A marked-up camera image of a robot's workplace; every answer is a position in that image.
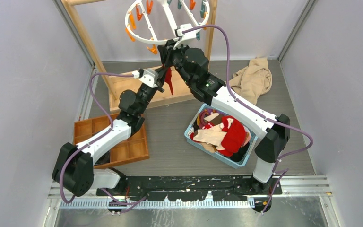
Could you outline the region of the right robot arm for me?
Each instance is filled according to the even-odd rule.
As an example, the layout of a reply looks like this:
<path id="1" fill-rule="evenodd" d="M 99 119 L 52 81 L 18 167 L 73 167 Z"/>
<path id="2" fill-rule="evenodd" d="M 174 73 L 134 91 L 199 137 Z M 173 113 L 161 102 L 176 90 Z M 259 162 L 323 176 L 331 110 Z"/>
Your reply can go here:
<path id="1" fill-rule="evenodd" d="M 263 194 L 270 187 L 277 158 L 290 139 L 290 119 L 275 116 L 255 107 L 208 71 L 209 60 L 199 48 L 174 48 L 172 43 L 158 47 L 161 62 L 174 67 L 193 96 L 207 105 L 226 111 L 260 139 L 255 148 L 257 162 L 251 177 L 251 189 Z"/>

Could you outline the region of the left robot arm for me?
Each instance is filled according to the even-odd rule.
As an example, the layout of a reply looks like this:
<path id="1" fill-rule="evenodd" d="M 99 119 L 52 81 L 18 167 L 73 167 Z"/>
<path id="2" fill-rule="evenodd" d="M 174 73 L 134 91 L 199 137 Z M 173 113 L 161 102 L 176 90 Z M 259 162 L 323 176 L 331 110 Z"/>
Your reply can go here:
<path id="1" fill-rule="evenodd" d="M 93 137 L 76 145 L 64 144 L 59 152 L 52 179 L 59 183 L 60 195 L 65 203 L 65 190 L 72 197 L 80 197 L 90 189 L 108 189 L 113 195 L 120 196 L 126 190 L 126 183 L 120 174 L 112 169 L 95 169 L 95 163 L 111 148 L 132 137 L 143 125 L 142 114 L 157 91 L 163 92 L 166 75 L 171 69 L 139 69 L 130 74 L 131 78 L 139 79 L 141 86 L 138 91 L 125 90 L 120 94 L 120 113 L 116 119 L 109 114 L 109 126 Z"/>

